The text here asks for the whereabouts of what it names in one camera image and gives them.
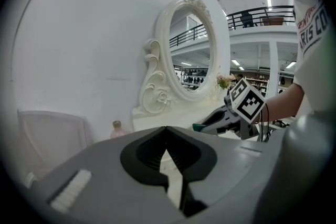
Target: mirror frame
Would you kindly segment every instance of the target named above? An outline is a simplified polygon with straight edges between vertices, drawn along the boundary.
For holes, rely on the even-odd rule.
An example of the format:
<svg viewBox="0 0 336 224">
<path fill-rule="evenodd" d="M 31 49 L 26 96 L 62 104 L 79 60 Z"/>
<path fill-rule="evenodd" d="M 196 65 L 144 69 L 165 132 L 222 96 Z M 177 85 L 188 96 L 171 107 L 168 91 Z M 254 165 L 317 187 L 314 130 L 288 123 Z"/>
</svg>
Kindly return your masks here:
<svg viewBox="0 0 336 224">
<path fill-rule="evenodd" d="M 176 79 L 170 48 L 170 25 L 174 13 L 181 8 L 188 8 L 202 22 L 207 31 L 210 46 L 210 65 L 204 85 L 193 92 L 186 91 Z M 155 39 L 144 46 L 149 53 L 145 56 L 149 62 L 139 94 L 138 108 L 133 115 L 158 114 L 167 107 L 175 108 L 184 102 L 204 100 L 211 95 L 217 97 L 218 85 L 218 43 L 210 12 L 202 0 L 173 0 L 160 13 L 155 25 Z"/>
</svg>

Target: white pillar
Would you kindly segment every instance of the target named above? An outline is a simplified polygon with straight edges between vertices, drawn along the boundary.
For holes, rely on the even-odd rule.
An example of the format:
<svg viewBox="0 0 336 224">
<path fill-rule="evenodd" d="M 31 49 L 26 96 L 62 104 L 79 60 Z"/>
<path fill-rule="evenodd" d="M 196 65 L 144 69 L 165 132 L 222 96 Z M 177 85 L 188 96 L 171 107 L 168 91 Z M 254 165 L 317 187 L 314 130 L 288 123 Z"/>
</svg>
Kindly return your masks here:
<svg viewBox="0 0 336 224">
<path fill-rule="evenodd" d="M 279 83 L 279 59 L 278 59 L 278 47 L 275 41 L 269 42 L 269 83 L 267 98 L 274 97 L 277 94 Z"/>
</svg>

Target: railing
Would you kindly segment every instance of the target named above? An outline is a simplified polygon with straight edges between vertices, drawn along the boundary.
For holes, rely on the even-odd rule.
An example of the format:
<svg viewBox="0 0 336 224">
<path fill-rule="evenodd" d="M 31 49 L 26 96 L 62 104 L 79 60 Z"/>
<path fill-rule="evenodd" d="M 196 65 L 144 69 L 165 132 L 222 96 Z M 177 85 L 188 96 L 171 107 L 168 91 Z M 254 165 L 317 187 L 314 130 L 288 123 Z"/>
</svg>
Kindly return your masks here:
<svg viewBox="0 0 336 224">
<path fill-rule="evenodd" d="M 268 25 L 295 23 L 293 6 L 260 7 L 227 15 L 229 30 Z M 207 37 L 204 25 L 198 25 L 169 40 L 169 47 L 178 46 L 189 40 Z"/>
<path fill-rule="evenodd" d="M 260 7 L 227 15 L 229 30 L 295 23 L 293 6 Z"/>
<path fill-rule="evenodd" d="M 199 38 L 207 37 L 206 29 L 204 25 L 198 25 L 186 32 L 179 34 L 176 37 L 173 37 L 169 40 L 169 47 L 178 46 L 181 43 L 187 42 L 189 40 L 197 40 Z"/>
</svg>

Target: pink bottle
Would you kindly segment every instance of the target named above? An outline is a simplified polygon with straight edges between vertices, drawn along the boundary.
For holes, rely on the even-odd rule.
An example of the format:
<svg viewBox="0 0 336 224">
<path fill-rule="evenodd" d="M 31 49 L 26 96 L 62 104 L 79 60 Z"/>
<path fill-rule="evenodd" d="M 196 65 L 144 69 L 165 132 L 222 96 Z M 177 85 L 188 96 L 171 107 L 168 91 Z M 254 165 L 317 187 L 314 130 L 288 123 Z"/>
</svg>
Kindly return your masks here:
<svg viewBox="0 0 336 224">
<path fill-rule="evenodd" d="M 111 133 L 111 138 L 116 138 L 118 136 L 123 136 L 126 134 L 129 134 L 129 132 L 125 131 L 123 128 L 121 128 L 121 122 L 120 121 L 114 121 L 113 122 L 114 130 Z"/>
</svg>

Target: black cable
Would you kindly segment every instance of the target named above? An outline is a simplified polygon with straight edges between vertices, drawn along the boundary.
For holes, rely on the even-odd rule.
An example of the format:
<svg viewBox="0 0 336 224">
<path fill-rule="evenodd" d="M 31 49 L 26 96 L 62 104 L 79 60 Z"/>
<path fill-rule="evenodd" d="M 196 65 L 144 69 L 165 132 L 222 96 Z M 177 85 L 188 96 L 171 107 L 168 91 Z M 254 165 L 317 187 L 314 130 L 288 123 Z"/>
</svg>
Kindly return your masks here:
<svg viewBox="0 0 336 224">
<path fill-rule="evenodd" d="M 267 132 L 269 131 L 269 110 L 268 110 L 268 105 L 265 103 L 266 108 L 267 108 Z"/>
<path fill-rule="evenodd" d="M 262 121 L 262 120 L 263 120 L 263 117 L 262 117 L 262 110 L 261 110 L 261 112 L 260 112 L 260 119 L 261 119 L 261 140 L 260 140 L 260 141 L 262 142 L 262 141 L 264 140 L 264 132 L 263 132 L 263 127 L 262 127 L 262 126 L 263 126 L 263 123 L 262 123 L 262 122 L 263 122 L 263 121 Z"/>
<path fill-rule="evenodd" d="M 268 110 L 268 105 L 265 103 L 266 108 L 267 108 L 267 133 L 266 133 L 266 139 L 265 141 L 267 142 L 270 137 L 270 130 L 269 130 L 269 110 Z"/>
</svg>

